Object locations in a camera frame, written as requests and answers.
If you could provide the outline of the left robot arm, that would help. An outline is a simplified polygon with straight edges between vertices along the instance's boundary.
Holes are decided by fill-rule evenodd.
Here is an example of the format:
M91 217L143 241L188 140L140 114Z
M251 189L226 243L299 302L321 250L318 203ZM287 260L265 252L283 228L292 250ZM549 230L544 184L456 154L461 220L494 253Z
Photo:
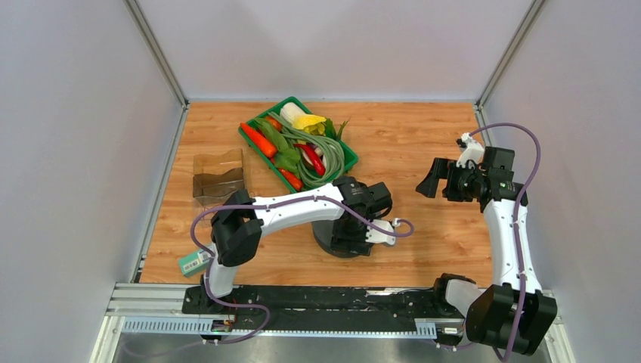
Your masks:
M194 243L210 255L203 276L202 304L219 314L231 304L238 268L253 259L263 237L310 223L318 244L339 256L367 256L376 244L393 246L400 220L386 220L392 199L385 184L367 186L343 176L308 191L279 197L250 197L246 190L200 213L211 218L213 245Z

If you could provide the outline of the grey perforated cable spool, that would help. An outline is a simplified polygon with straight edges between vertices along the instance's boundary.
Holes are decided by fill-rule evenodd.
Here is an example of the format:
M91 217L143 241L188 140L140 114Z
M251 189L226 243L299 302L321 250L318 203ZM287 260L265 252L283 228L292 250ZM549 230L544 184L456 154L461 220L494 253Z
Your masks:
M318 221L318 222L311 223L314 239L316 240L317 244L320 246L320 248L323 251L341 259L350 259L358 256L369 256L369 255L334 255L331 252L331 228L333 226L333 222L334 221Z

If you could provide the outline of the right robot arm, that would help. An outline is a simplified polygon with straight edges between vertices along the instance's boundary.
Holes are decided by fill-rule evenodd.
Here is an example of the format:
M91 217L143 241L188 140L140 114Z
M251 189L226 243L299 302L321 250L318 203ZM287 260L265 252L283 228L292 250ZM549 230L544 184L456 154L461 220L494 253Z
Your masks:
M558 306L543 294L531 263L528 200L523 184L513 180L514 158L514 150L501 147L487 147L464 163L436 158L416 191L433 198L444 179L445 199L479 203L491 240L492 284L482 289L470 278L444 273L435 280L432 309L443 317L463 315L466 337L473 343L533 355Z

